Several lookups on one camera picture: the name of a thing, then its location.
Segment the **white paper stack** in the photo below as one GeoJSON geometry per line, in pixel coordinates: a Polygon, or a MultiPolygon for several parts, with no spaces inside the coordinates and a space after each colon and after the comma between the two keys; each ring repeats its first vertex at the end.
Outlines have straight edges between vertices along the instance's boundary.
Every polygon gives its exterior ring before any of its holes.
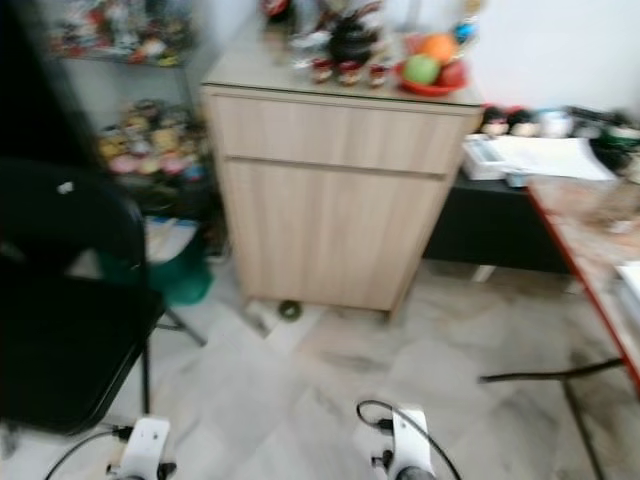
{"type": "Polygon", "coordinates": [[[503,180],[508,174],[544,175],[584,180],[613,180],[582,138],[490,137],[468,134],[463,172],[470,180],[503,180]]]}

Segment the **green bag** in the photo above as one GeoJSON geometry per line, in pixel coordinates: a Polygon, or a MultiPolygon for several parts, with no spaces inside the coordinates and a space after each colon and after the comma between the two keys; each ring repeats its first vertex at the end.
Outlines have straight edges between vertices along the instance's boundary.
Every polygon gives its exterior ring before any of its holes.
{"type": "Polygon", "coordinates": [[[169,305],[196,305],[214,280],[197,221],[147,216],[143,225],[140,244],[114,244],[96,252],[101,278],[125,288],[146,282],[169,305]]]}

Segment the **black folding chair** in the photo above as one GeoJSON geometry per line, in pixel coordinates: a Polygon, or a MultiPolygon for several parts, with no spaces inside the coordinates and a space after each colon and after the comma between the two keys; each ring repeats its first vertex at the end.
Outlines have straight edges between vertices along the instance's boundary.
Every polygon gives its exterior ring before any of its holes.
{"type": "Polygon", "coordinates": [[[5,157],[0,163],[5,426],[73,435],[99,425],[131,372],[151,413],[150,339],[172,315],[150,283],[145,216],[114,180],[5,157]]]}

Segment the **light wooden cabinet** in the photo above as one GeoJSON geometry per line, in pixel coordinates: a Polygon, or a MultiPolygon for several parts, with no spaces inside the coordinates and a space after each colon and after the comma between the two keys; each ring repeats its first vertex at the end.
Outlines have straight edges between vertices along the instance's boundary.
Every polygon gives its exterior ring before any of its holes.
{"type": "Polygon", "coordinates": [[[480,101],[316,84],[262,33],[233,41],[201,92],[243,293],[396,312],[480,101]]]}

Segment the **red-edged marble table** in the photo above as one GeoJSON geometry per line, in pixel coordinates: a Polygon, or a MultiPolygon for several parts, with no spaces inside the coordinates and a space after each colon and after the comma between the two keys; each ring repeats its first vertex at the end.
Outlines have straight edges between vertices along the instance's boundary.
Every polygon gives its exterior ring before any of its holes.
{"type": "Polygon", "coordinates": [[[612,233],[590,223],[596,205],[612,188],[609,180],[548,175],[527,182],[532,204],[640,392],[640,227],[612,233]]]}

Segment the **colourful figurine collection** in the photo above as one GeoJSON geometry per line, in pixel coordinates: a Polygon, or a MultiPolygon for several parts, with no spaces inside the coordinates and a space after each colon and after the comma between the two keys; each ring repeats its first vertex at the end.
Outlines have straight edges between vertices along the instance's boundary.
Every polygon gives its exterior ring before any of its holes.
{"type": "Polygon", "coordinates": [[[61,58],[178,67],[195,50],[192,0],[65,0],[50,27],[61,58]]]}
{"type": "Polygon", "coordinates": [[[100,129],[96,150],[110,173],[152,183],[206,180],[212,160],[204,119],[186,105],[143,99],[100,129]]]}

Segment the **red apple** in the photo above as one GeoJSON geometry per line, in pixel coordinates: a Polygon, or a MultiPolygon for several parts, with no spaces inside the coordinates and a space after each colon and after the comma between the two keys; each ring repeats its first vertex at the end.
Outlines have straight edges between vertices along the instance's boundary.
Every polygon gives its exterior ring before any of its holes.
{"type": "Polygon", "coordinates": [[[467,84],[467,68],[462,60],[442,65],[436,74],[435,86],[457,90],[467,84]]]}

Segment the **green apple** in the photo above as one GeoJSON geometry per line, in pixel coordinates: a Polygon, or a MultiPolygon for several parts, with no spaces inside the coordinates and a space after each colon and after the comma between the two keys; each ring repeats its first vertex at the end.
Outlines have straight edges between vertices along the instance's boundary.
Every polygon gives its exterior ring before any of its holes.
{"type": "Polygon", "coordinates": [[[402,64],[402,78],[413,84],[433,86],[440,74],[442,64],[434,56],[426,54],[411,55],[402,64]]]}

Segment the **thin black metal leg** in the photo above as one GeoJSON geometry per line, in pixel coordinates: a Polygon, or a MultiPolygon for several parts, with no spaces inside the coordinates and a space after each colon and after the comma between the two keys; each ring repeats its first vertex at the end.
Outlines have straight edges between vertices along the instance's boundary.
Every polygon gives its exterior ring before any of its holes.
{"type": "Polygon", "coordinates": [[[503,372],[503,374],[484,375],[477,379],[477,383],[489,384],[498,381],[567,381],[576,378],[585,378],[599,374],[599,372],[622,369],[626,362],[622,358],[611,358],[611,360],[590,364],[581,367],[572,367],[568,370],[547,371],[547,372],[503,372]]]}

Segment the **red fruit bowl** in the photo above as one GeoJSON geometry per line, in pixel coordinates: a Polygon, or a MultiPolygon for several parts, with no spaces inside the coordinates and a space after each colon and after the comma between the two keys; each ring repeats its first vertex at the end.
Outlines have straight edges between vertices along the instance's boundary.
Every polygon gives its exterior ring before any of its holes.
{"type": "Polygon", "coordinates": [[[419,84],[413,83],[410,79],[404,78],[404,63],[396,64],[392,68],[394,77],[398,82],[399,90],[407,93],[413,93],[413,95],[424,97],[444,97],[453,95],[454,92],[460,92],[468,87],[468,82],[465,77],[461,78],[458,84],[447,84],[447,86],[439,86],[439,84],[419,84]]]}

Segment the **orange fruit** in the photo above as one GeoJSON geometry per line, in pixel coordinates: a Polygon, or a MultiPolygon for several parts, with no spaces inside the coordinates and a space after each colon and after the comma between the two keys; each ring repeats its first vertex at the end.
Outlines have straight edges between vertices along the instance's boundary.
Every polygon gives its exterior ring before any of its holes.
{"type": "Polygon", "coordinates": [[[440,65],[447,65],[452,63],[457,50],[458,44],[451,33],[431,33],[420,37],[413,52],[434,59],[440,65]]]}

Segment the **black teapot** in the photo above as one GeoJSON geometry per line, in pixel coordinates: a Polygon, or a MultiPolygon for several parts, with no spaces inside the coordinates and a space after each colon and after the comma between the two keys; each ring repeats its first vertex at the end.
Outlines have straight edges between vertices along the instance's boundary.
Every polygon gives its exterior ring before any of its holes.
{"type": "Polygon", "coordinates": [[[376,13],[357,12],[335,22],[326,45],[329,58],[335,65],[351,61],[361,67],[369,63],[380,40],[380,26],[376,19],[376,13]]]}

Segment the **black low bench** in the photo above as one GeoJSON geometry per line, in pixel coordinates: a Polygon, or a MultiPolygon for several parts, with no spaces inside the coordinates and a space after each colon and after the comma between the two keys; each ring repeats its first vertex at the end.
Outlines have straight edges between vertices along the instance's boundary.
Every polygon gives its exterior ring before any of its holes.
{"type": "Polygon", "coordinates": [[[424,251],[425,259],[540,273],[570,268],[529,192],[502,180],[458,174],[424,251]]]}

